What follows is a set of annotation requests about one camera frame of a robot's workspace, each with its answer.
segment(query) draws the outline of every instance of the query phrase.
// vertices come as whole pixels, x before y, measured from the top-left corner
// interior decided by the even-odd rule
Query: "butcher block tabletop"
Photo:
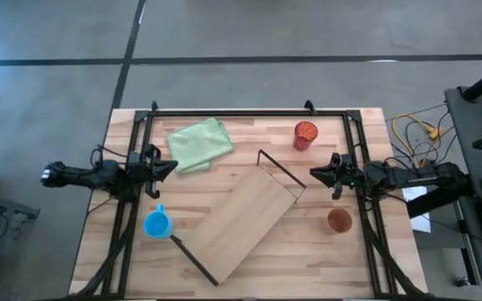
[[[371,159],[383,160],[393,156],[382,109],[359,110]],[[105,147],[123,154],[127,152],[135,111],[113,111]],[[167,135],[207,118],[154,117],[150,142],[161,150],[163,160],[171,159]],[[163,183],[157,183],[161,192],[159,199],[141,193],[126,298],[372,297],[354,191],[344,187],[341,199],[333,201],[332,189],[309,174],[310,168],[327,165],[333,152],[348,153],[341,117],[229,116],[217,119],[224,123],[233,142],[232,153],[213,160],[210,171],[188,175],[171,173]],[[315,124],[319,135],[308,150],[297,151],[293,147],[293,133],[295,125],[303,120]],[[357,143],[356,129],[351,125]],[[190,237],[191,231],[214,208],[220,207],[225,196],[252,171],[259,150],[272,156],[307,188],[228,278],[215,287],[173,241],[148,237],[142,225],[146,215],[161,203],[173,220],[174,234]],[[104,158],[125,160],[108,152],[104,152]],[[272,163],[262,159],[260,165],[286,188],[293,192],[298,189],[298,185]],[[106,192],[95,191],[90,208],[108,197]],[[332,208],[344,208],[352,215],[353,225],[349,232],[335,234],[330,230],[326,216]],[[392,256],[414,284],[427,291],[405,204],[385,199],[381,201],[381,208]],[[87,217],[70,293],[82,289],[105,260],[115,212],[116,201],[111,201]],[[384,282],[382,261],[377,258],[381,281]],[[119,267],[120,263],[117,263],[113,289],[118,284]]]

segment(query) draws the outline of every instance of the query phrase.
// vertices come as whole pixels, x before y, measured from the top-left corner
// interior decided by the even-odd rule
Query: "folded cloth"
[[[167,144],[178,174],[207,171],[212,159],[233,151],[223,122],[214,118],[169,134]]]

